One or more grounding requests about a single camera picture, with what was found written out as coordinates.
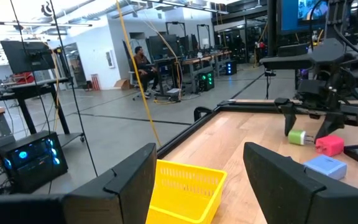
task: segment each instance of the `fluorescent light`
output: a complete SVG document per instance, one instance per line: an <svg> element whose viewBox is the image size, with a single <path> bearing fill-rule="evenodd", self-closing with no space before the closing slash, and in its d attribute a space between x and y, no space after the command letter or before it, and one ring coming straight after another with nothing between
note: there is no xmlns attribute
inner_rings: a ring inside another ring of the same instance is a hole
<svg viewBox="0 0 358 224"><path fill-rule="evenodd" d="M179 2L171 2L171 1L162 1L162 3L164 4L169 4L171 6L180 6L180 7L185 7L185 4L179 3Z"/></svg>
<svg viewBox="0 0 358 224"><path fill-rule="evenodd" d="M0 22L0 25L17 26L17 22ZM20 22L20 26L56 26L48 22ZM92 24L58 24L61 27L91 27Z"/></svg>
<svg viewBox="0 0 358 224"><path fill-rule="evenodd" d="M199 6L186 5L186 7L189 9L205 10L205 8Z"/></svg>

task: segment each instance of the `plastic basket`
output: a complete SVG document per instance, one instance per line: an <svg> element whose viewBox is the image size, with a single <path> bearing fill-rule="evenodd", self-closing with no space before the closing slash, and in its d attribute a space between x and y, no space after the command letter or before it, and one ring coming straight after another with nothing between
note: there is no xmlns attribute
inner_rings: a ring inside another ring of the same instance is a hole
<svg viewBox="0 0 358 224"><path fill-rule="evenodd" d="M211 223L226 176L220 170L158 160L146 223Z"/></svg>

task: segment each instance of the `green object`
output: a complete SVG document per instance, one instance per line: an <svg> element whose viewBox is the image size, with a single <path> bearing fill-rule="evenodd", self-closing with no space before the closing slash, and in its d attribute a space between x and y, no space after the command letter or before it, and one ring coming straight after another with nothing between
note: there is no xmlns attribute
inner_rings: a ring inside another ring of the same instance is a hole
<svg viewBox="0 0 358 224"><path fill-rule="evenodd" d="M304 145L305 144L306 131L291 130L288 133L288 142L291 144Z"/></svg>

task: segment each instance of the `pink block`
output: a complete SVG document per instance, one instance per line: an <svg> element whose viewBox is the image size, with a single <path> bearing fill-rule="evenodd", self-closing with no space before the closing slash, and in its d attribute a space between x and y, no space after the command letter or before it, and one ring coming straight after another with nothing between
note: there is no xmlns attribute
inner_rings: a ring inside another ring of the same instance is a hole
<svg viewBox="0 0 358 224"><path fill-rule="evenodd" d="M345 142L338 136L329 135L316 140L316 152L326 156L340 154L345 146Z"/></svg>

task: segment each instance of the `person sitting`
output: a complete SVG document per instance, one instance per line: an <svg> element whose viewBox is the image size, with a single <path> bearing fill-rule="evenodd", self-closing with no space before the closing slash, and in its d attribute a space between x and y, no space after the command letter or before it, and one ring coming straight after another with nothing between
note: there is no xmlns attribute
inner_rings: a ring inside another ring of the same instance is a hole
<svg viewBox="0 0 358 224"><path fill-rule="evenodd" d="M138 46L135 48L135 56L134 56L136 67L139 71L139 78L140 82L143 86L143 91L145 93L145 96L147 98L150 97L150 93L147 91L147 87L149 84L149 81L154 80L152 91L154 93L160 93L157 90L158 85L158 75L157 75L157 69L153 67L152 65L149 65L150 62L147 60L147 57L143 53L143 48L141 46Z"/></svg>

